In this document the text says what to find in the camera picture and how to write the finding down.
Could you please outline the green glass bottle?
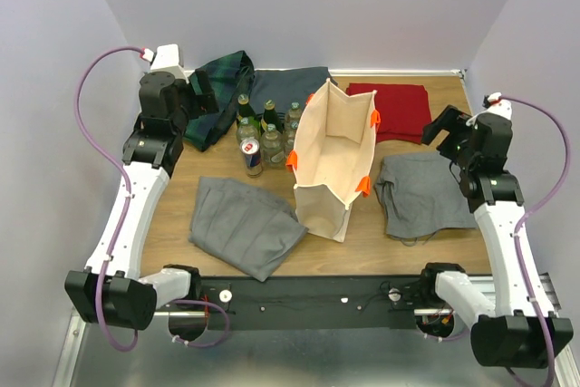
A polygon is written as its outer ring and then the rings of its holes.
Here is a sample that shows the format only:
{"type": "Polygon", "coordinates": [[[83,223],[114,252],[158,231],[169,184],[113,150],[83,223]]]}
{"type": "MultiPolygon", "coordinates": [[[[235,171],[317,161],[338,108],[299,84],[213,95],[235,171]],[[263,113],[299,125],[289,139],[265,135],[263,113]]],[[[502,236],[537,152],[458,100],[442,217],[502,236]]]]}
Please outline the green glass bottle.
{"type": "Polygon", "coordinates": [[[276,111],[276,105],[272,99],[264,102],[264,111],[260,121],[261,131],[265,133],[270,124],[274,125],[278,132],[282,133],[284,131],[283,123],[276,111]]]}
{"type": "Polygon", "coordinates": [[[258,118],[250,105],[248,95],[244,93],[239,94],[237,104],[237,123],[240,123],[244,118],[247,118],[248,122],[258,129],[258,118]]]}

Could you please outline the beige canvas bag orange handles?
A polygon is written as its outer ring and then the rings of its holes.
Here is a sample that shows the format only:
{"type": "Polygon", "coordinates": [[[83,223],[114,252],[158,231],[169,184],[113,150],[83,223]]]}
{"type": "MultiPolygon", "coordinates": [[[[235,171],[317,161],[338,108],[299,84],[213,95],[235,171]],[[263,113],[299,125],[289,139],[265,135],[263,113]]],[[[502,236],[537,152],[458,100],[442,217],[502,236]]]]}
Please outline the beige canvas bag orange handles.
{"type": "Polygon", "coordinates": [[[327,80],[305,105],[286,166],[295,214],[313,235],[344,242],[354,201],[370,194],[381,125],[375,95],[348,95],[327,80]]]}

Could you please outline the clear soda water bottle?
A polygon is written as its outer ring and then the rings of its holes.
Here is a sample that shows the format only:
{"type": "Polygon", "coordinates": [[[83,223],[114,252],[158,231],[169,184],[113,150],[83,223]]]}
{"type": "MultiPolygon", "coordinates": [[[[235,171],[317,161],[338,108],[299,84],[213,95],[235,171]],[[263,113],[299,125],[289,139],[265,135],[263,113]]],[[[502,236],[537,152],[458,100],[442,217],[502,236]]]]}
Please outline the clear soda water bottle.
{"type": "Polygon", "coordinates": [[[274,124],[268,124],[261,137],[262,157],[270,168],[283,168],[285,152],[282,134],[274,124]]]}
{"type": "Polygon", "coordinates": [[[251,117],[244,117],[237,125],[236,133],[237,143],[241,144],[244,140],[253,139],[259,140],[259,129],[254,124],[254,119],[251,117]]]}
{"type": "Polygon", "coordinates": [[[299,125],[299,121],[289,121],[285,124],[284,153],[285,153],[286,158],[289,156],[291,151],[294,149],[295,135],[297,132],[298,125],[299,125]]]}
{"type": "Polygon", "coordinates": [[[299,102],[292,102],[289,110],[285,115],[285,126],[289,129],[294,122],[299,122],[302,116],[303,110],[299,102]]]}

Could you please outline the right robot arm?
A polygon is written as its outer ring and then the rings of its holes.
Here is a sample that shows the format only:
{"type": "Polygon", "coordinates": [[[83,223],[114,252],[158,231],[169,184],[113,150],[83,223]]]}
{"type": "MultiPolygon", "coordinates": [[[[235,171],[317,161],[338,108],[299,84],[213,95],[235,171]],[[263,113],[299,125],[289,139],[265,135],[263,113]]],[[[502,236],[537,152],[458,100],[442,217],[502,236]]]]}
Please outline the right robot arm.
{"type": "Polygon", "coordinates": [[[428,263],[417,284],[426,306],[450,306],[469,329],[472,352],[482,366],[544,369],[574,335],[548,299],[522,218],[524,198],[505,164],[512,140],[511,106],[501,101],[471,117],[454,106],[423,129],[431,144],[459,168],[459,188],[484,238],[495,298],[489,300],[456,264],[428,263]]]}

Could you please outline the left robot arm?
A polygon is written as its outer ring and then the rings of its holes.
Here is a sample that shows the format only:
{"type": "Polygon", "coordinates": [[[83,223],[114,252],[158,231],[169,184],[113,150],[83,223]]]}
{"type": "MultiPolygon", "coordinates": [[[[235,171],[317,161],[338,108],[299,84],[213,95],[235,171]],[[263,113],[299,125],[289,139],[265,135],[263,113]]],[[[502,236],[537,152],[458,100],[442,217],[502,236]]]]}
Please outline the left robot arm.
{"type": "Polygon", "coordinates": [[[183,151],[188,123],[218,112],[206,71],[193,79],[153,71],[140,79],[140,114],[125,141],[121,181],[101,239],[81,271],[71,271],[64,289],[87,323],[142,331],[157,308],[172,301],[182,310],[201,297],[198,270],[170,265],[141,276],[140,259],[155,208],[183,151]]]}

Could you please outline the red top drink can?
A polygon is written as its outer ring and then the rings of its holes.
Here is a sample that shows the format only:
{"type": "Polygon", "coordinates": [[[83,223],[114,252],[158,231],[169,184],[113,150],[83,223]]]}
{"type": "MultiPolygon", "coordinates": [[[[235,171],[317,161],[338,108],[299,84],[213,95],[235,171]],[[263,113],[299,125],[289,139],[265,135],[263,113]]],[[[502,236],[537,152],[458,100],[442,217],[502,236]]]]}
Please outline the red top drink can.
{"type": "Polygon", "coordinates": [[[255,138],[244,139],[240,143],[240,150],[248,177],[259,177],[263,171],[259,141],[255,138]]]}

